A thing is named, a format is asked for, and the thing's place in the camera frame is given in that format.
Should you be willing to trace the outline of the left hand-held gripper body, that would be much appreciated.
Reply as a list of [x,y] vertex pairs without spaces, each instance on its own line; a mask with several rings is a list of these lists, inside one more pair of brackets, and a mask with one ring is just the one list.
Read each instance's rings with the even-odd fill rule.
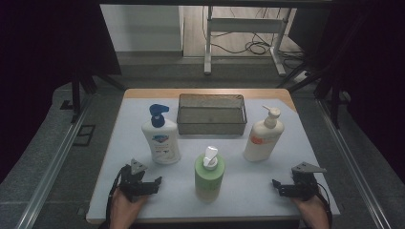
[[142,181],[147,167],[135,159],[121,169],[119,189],[130,202],[149,194],[147,185]]

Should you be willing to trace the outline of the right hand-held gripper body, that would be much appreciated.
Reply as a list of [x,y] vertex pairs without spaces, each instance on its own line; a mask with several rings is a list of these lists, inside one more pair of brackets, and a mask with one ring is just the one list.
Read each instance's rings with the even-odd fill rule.
[[292,185],[287,185],[285,189],[289,189],[288,198],[299,198],[307,201],[319,193],[318,182],[315,178],[316,173],[324,174],[327,172],[325,168],[321,168],[307,162],[302,162],[291,169]]

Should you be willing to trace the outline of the white bottle with blue pump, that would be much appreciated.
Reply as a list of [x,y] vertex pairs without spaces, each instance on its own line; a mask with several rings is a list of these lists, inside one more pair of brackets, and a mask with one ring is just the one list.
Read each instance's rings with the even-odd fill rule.
[[165,105],[151,105],[149,107],[151,118],[141,126],[152,159],[158,164],[172,164],[181,159],[177,138],[178,126],[162,115],[168,111],[169,108]]

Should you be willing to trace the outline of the cream bottle with orange label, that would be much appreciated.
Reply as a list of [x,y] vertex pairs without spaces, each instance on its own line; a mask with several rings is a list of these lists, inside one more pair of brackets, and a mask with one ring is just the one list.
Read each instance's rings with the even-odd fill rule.
[[267,117],[252,126],[245,146],[244,157],[248,161],[269,159],[285,129],[284,124],[279,120],[281,110],[268,106],[264,108],[267,109]]

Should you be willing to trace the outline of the green bottle with white pump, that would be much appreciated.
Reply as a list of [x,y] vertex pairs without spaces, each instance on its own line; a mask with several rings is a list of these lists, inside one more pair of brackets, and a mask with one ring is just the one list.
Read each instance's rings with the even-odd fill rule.
[[194,170],[197,197],[204,202],[214,201],[220,193],[225,171],[224,158],[219,150],[208,146],[195,160]]

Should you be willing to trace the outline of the grey mesh basket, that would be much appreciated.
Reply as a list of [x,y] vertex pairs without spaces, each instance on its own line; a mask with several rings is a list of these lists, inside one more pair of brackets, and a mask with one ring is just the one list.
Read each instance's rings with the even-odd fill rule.
[[242,135],[245,99],[241,94],[181,94],[177,123],[181,135]]

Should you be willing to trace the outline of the person's left hand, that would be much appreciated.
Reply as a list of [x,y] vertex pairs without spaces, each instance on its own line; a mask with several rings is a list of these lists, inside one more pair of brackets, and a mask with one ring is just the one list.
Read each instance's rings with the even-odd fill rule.
[[136,202],[131,202],[116,188],[112,198],[109,229],[129,229],[147,199],[147,196],[141,196]]

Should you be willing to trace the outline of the person's right hand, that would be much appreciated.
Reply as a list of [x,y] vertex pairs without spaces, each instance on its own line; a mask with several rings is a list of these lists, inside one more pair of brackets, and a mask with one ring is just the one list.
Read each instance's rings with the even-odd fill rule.
[[313,197],[307,201],[292,198],[291,201],[296,205],[304,222],[311,229],[330,229],[325,206],[319,197]]

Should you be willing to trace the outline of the black metal stand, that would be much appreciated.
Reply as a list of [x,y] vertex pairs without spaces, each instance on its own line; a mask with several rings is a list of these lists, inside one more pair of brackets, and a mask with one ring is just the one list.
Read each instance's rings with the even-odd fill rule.
[[116,87],[121,91],[126,91],[127,87],[119,83],[107,73],[103,73],[95,68],[80,68],[74,70],[72,73],[72,99],[64,100],[60,109],[72,110],[73,117],[72,123],[76,123],[82,113],[80,89],[83,89],[86,94],[95,94],[97,91],[97,85],[94,80],[94,76],[97,76],[101,80]]
[[298,83],[288,88],[290,93],[298,91],[310,83],[319,81],[313,94],[317,99],[324,99],[327,94],[330,94],[330,120],[335,128],[339,129],[338,111],[342,104],[340,99],[341,81],[337,75],[332,74],[331,66],[324,69],[309,72],[309,75]]

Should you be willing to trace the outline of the dark curtain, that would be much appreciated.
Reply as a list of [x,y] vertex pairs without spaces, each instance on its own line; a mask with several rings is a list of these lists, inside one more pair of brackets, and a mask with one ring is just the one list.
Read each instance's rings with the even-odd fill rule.
[[333,86],[348,93],[353,119],[405,182],[405,0],[363,1],[345,9],[299,9],[288,37],[313,67],[325,68],[358,28],[315,95]]
[[0,0],[0,182],[77,72],[119,74],[102,0]]

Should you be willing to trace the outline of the white cabinet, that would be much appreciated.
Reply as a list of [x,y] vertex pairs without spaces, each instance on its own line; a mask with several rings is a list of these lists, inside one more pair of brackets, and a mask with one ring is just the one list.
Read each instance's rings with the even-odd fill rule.
[[180,52],[183,7],[101,5],[116,52]]

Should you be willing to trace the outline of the aluminium rail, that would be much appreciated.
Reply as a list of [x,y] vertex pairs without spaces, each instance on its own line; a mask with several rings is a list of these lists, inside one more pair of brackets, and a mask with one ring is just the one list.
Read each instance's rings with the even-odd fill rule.
[[40,179],[36,186],[30,201],[28,202],[20,220],[14,229],[32,229],[39,213],[52,190],[53,184],[64,164],[64,161],[72,148],[75,137],[87,116],[87,113],[93,103],[94,96],[86,95],[82,100],[80,106],[80,113],[73,124],[70,125],[67,134],[65,134],[62,143],[58,147],[55,155],[53,156],[45,174]]
[[343,137],[341,131],[335,127],[331,118],[330,111],[327,104],[323,100],[315,100],[320,112],[331,132],[332,138],[337,145],[337,148],[342,155],[345,164],[352,176],[355,186],[363,198],[365,205],[373,219],[373,222],[377,229],[392,229],[381,205],[379,204],[377,198],[375,197],[369,183],[365,179],[360,167],[358,166],[352,151],[350,150],[345,138]]

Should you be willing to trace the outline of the black floor bracket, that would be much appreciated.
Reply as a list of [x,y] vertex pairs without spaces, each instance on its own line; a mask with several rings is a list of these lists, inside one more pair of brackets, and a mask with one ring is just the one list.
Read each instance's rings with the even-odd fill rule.
[[78,147],[89,146],[93,138],[95,129],[95,125],[81,125],[78,133],[75,136],[73,145]]

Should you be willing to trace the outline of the white desk frame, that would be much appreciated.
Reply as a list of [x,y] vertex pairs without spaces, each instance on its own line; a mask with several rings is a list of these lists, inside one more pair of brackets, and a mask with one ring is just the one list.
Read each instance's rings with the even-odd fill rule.
[[211,32],[255,32],[255,33],[273,33],[277,38],[270,47],[269,52],[273,63],[280,76],[286,75],[286,70],[279,57],[279,49],[288,25],[291,9],[287,9],[282,19],[267,18],[215,18],[212,16],[213,7],[208,6],[206,17],[206,41],[204,52],[203,72],[205,75],[211,74]]

